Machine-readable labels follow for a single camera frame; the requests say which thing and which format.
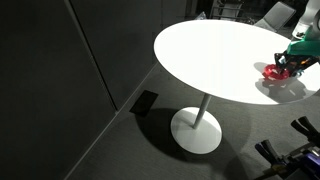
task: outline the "floor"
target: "floor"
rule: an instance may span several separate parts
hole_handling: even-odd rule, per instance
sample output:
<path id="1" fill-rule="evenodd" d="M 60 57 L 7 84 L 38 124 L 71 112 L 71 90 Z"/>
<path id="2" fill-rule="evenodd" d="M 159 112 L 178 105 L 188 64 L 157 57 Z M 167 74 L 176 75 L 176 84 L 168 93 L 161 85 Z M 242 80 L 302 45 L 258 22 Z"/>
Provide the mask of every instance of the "floor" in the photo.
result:
<path id="1" fill-rule="evenodd" d="M 147 116 L 141 117 L 130 109 L 144 90 L 157 93 L 158 97 Z M 211 153 L 192 154 L 175 143 L 169 125 L 175 112 L 184 107 L 199 107 L 202 98 L 203 93 L 156 64 L 66 179 L 254 179 L 270 166 L 255 150 L 256 143 L 269 139 L 278 154 L 285 155 L 307 143 L 306 138 L 290 126 L 294 119 L 307 116 L 320 130 L 317 109 L 320 93 L 300 102 L 270 106 L 212 97 L 207 111 L 221 125 L 221 144 Z"/>

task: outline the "round table base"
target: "round table base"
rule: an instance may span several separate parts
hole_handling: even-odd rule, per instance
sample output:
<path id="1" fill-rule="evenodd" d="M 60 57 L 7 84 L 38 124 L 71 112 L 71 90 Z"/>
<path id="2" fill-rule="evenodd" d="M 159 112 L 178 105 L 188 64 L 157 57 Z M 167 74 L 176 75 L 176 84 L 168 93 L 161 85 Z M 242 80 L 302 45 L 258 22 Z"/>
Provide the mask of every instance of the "round table base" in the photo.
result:
<path id="1" fill-rule="evenodd" d="M 185 150 L 195 154 L 206 154 L 215 150 L 221 142 L 222 132 L 218 121 L 205 112 L 197 129 L 193 124 L 199 108 L 188 107 L 178 111 L 171 121 L 171 133 Z"/>

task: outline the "red object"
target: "red object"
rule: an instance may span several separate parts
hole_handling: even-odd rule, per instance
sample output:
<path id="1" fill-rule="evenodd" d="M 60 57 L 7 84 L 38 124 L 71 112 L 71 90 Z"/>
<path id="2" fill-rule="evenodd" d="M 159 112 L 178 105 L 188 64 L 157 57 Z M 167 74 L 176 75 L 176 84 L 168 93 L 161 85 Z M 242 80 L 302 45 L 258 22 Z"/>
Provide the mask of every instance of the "red object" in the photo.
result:
<path id="1" fill-rule="evenodd" d="M 289 77 L 289 71 L 284 69 L 282 74 L 280 74 L 281 69 L 275 64 L 269 64 L 264 68 L 262 75 L 270 80 L 283 80 Z"/>

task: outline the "dark gray wall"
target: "dark gray wall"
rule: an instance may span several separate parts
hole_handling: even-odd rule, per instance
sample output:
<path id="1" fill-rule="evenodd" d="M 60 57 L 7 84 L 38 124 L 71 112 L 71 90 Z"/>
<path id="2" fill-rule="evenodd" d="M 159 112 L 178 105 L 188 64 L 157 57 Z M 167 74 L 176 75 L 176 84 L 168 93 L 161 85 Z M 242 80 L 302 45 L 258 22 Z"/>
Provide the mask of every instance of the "dark gray wall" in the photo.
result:
<path id="1" fill-rule="evenodd" d="M 71 0 L 120 109 L 156 62 L 161 27 L 184 19 L 185 0 Z"/>
<path id="2" fill-rule="evenodd" d="M 63 0 L 2 0 L 0 22 L 0 179 L 62 179 L 115 110 Z"/>

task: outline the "white round table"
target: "white round table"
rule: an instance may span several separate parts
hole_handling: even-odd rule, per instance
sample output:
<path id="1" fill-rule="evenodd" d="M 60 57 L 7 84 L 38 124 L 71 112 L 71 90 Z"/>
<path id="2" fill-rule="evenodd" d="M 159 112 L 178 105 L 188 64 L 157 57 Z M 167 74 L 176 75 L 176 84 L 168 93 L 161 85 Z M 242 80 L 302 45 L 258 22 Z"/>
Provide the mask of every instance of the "white round table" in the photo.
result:
<path id="1" fill-rule="evenodd" d="M 290 40 L 271 31 L 232 21 L 192 20 L 164 29 L 154 51 L 162 66 L 184 83 L 205 93 L 199 108 L 178 111 L 171 122 L 177 143 L 189 152 L 216 149 L 222 132 L 206 111 L 211 95 L 263 105 L 289 103 L 310 97 L 320 88 L 320 66 L 301 77 L 265 80 L 263 68 L 274 64 L 274 53 L 287 49 Z"/>

